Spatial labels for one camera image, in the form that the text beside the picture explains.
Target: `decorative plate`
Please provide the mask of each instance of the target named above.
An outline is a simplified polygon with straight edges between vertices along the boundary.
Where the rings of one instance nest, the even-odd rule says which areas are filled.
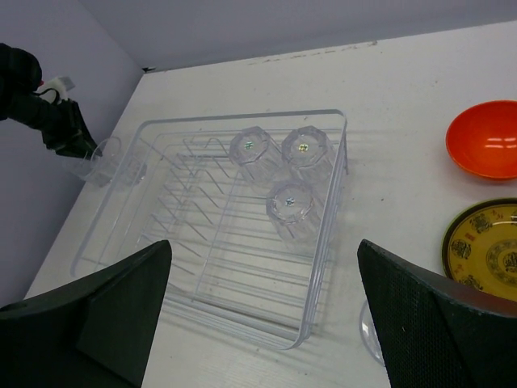
[[[488,200],[456,217],[442,260],[449,278],[517,302],[517,198]]]

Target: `wire rack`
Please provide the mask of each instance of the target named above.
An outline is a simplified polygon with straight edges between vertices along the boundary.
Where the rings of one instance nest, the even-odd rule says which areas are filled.
[[[258,125],[280,143],[306,125],[324,130],[338,151],[319,238],[292,249],[229,160],[237,133]],[[167,239],[173,263],[163,311],[195,319],[262,346],[293,348],[310,335],[342,178],[346,119],[335,110],[215,116],[144,123],[130,158],[146,175],[131,189],[117,172],[72,267],[74,276],[105,268]]]

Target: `table surface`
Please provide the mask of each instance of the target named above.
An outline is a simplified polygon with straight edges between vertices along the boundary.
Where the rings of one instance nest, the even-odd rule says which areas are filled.
[[[260,57],[145,75],[114,131],[127,145],[151,119],[338,108],[348,118],[350,174],[338,215],[339,254],[318,325],[274,352],[185,321],[160,318],[145,387],[388,387],[359,336],[362,238],[443,273],[448,223],[516,183],[466,175],[444,146],[466,108],[517,99],[517,22]],[[71,262],[105,190],[86,185],[27,294],[73,280]]]

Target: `orange bowl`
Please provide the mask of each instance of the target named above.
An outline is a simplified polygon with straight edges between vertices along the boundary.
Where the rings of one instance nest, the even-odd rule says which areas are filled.
[[[462,169],[483,178],[517,178],[517,101],[489,101],[449,126],[447,151]]]

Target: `clear glass cup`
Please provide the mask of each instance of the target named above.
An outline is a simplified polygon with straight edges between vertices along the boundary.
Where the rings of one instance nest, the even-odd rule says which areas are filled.
[[[254,186],[269,188],[282,171],[282,153],[272,137],[260,127],[243,129],[229,146],[229,158],[242,178]]]
[[[284,241],[311,243],[319,233],[323,203],[308,183],[292,179],[271,189],[266,213]]]
[[[120,139],[109,137],[99,143],[91,159],[65,158],[63,167],[80,179],[102,188],[113,180],[123,156]],[[145,163],[131,154],[120,172],[120,180],[126,186],[132,186],[144,179],[146,171]]]
[[[361,315],[359,317],[359,331],[363,339],[364,346],[375,360],[385,366],[385,359],[382,357],[382,350],[380,349],[377,332],[373,325],[372,313],[368,307],[368,301],[363,304]]]
[[[329,138],[312,125],[291,131],[282,141],[282,159],[292,176],[314,187],[330,182],[335,157]]]

